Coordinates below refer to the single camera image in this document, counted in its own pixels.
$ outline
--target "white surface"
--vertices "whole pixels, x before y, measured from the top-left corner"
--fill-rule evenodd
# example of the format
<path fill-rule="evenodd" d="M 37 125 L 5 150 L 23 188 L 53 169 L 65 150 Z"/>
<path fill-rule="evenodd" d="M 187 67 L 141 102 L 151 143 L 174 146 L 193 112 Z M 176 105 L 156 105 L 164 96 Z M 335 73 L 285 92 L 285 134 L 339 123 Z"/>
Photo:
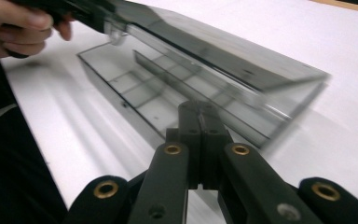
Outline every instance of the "white surface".
<path fill-rule="evenodd" d="M 263 155 L 295 186 L 331 179 L 358 197 L 358 12 L 307 0 L 138 0 L 251 40 L 332 75 L 328 88 L 289 134 Z M 153 150 L 85 78 L 76 54 L 106 37 L 75 22 L 75 38 L 56 35 L 40 55 L 4 59 L 48 166 L 67 205 L 95 177 L 130 179 Z M 191 194 L 188 223 L 223 223 Z"/>

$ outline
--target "human hand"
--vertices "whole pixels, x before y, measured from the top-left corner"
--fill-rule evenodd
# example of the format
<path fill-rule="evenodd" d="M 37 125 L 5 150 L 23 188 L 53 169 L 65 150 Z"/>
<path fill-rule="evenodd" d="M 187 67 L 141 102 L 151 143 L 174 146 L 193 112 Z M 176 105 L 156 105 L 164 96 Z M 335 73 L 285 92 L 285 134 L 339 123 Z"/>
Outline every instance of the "human hand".
<path fill-rule="evenodd" d="M 71 38 L 70 17 L 54 26 L 64 40 Z M 0 0 L 0 58 L 8 56 L 7 49 L 23 55 L 35 55 L 52 34 L 53 20 L 39 9 L 30 9 Z"/>

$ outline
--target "white table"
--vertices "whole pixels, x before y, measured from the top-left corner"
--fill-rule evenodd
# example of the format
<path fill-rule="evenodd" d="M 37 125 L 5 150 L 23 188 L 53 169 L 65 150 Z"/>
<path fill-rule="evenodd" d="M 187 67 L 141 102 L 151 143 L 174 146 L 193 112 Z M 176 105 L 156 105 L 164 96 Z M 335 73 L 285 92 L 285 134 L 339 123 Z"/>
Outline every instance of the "white table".
<path fill-rule="evenodd" d="M 307 0 L 136 2 L 176 11 L 331 74 L 327 89 L 288 135 L 262 154 L 292 185 L 320 176 L 358 197 L 357 11 Z M 135 177 L 154 152 L 90 84 L 76 57 L 107 37 L 78 22 L 74 33 L 68 43 L 53 36 L 40 55 L 3 60 L 68 206 L 98 176 Z M 190 194 L 187 223 L 224 223 L 217 203 L 205 204 L 210 198 Z"/>

